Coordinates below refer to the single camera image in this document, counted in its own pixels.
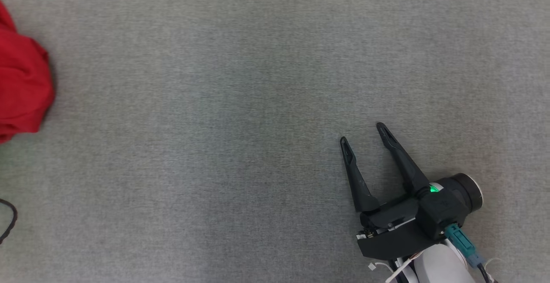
teal connector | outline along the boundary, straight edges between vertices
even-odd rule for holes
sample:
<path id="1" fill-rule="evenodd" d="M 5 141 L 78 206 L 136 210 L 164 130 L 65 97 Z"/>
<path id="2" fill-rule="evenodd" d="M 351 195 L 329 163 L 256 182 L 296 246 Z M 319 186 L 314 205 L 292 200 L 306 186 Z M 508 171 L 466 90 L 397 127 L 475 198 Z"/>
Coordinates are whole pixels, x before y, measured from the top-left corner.
<path id="1" fill-rule="evenodd" d="M 476 247 L 457 224 L 449 225 L 445 229 L 445 236 L 464 255 L 470 267 L 477 268 L 479 264 L 485 263 L 485 259 L 476 253 Z"/>

gray carpet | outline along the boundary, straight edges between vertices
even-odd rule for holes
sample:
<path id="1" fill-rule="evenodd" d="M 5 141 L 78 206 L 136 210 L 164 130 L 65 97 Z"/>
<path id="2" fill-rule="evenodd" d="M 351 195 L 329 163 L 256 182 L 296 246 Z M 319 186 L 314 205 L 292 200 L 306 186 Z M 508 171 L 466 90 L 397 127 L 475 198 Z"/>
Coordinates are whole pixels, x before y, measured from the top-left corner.
<path id="1" fill-rule="evenodd" d="M 338 144 L 396 197 L 377 121 L 483 187 L 490 273 L 550 280 L 549 0 L 3 1 L 57 98 L 0 146 L 1 282 L 381 282 Z"/>

white cable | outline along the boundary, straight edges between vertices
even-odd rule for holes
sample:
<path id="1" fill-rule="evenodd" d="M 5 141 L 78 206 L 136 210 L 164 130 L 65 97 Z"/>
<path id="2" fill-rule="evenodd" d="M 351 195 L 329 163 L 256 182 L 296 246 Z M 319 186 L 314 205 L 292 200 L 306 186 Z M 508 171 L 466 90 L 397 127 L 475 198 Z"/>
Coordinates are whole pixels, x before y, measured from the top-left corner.
<path id="1" fill-rule="evenodd" d="M 487 268 L 487 265 L 489 265 L 489 263 L 491 263 L 495 259 L 500 260 L 501 262 L 505 263 L 505 261 L 503 261 L 502 259 L 500 259 L 498 257 L 493 257 L 493 258 L 489 258 L 489 260 L 487 260 L 487 263 L 485 263 L 485 265 L 483 267 Z"/>
<path id="2" fill-rule="evenodd" d="M 491 263 L 493 260 L 500 260 L 501 262 L 505 263 L 505 261 L 503 261 L 502 259 L 498 258 L 498 257 L 493 257 L 493 258 L 490 258 L 489 260 L 487 260 L 487 263 L 485 263 L 485 272 L 487 272 L 487 265 L 489 265 L 489 263 Z M 491 282 L 494 282 L 495 279 L 493 278 L 493 276 L 490 274 L 490 273 L 487 273 L 487 275 L 489 276 L 489 280 Z"/>
<path id="3" fill-rule="evenodd" d="M 393 269 L 392 269 L 388 264 L 386 264 L 386 263 L 375 263 L 375 265 L 383 265 L 383 266 L 386 266 L 386 267 L 389 269 L 389 271 L 393 272 Z"/>
<path id="4" fill-rule="evenodd" d="M 403 269 L 405 269 L 405 267 L 407 267 L 413 260 L 415 260 L 415 258 L 420 256 L 422 254 L 422 252 L 424 252 L 424 250 L 421 250 L 420 253 L 413 254 L 411 257 L 409 257 L 407 260 L 405 260 L 403 265 L 399 266 L 399 268 L 397 268 L 397 270 L 395 272 L 393 272 L 391 274 L 391 276 L 385 280 L 385 283 L 390 283 L 393 279 L 395 279 L 395 277 L 397 277 L 397 275 L 399 275 L 401 273 L 401 271 L 403 271 Z"/>

black cable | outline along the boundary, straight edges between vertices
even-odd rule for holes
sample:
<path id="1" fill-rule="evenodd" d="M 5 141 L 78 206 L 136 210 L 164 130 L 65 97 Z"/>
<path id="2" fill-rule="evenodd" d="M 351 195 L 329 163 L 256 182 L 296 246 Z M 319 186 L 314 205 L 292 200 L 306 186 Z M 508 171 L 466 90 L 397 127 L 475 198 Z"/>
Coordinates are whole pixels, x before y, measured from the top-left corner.
<path id="1" fill-rule="evenodd" d="M 4 199 L 0 198 L 0 203 L 5 204 L 6 206 L 10 207 L 10 209 L 12 209 L 12 211 L 13 211 L 12 222 L 9 224 L 9 226 L 6 229 L 6 231 L 4 232 L 4 234 L 2 234 L 2 236 L 0 236 L 0 244 L 2 244 L 2 241 L 4 241 L 4 239 L 6 239 L 6 237 L 9 235 L 9 232 L 11 232 L 12 228 L 15 226 L 15 221 L 17 220 L 17 209 L 15 208 L 14 205 L 12 205 L 12 203 L 10 203 L 9 201 L 5 201 Z"/>
<path id="2" fill-rule="evenodd" d="M 483 275 L 483 279 L 485 280 L 485 283 L 491 283 L 489 280 L 489 275 L 487 275 L 487 271 L 485 271 L 485 267 L 483 267 L 483 264 L 479 263 L 477 264 L 477 267 L 481 271 L 481 275 Z"/>

red cloth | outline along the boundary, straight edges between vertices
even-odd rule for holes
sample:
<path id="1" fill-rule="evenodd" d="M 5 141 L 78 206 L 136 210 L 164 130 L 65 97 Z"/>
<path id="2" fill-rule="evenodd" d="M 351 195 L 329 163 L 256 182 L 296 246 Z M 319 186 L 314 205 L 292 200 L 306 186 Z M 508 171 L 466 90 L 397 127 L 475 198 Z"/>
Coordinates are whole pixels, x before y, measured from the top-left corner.
<path id="1" fill-rule="evenodd" d="M 48 53 L 17 33 L 0 2 L 0 143 L 14 134 L 36 133 L 53 97 Z"/>

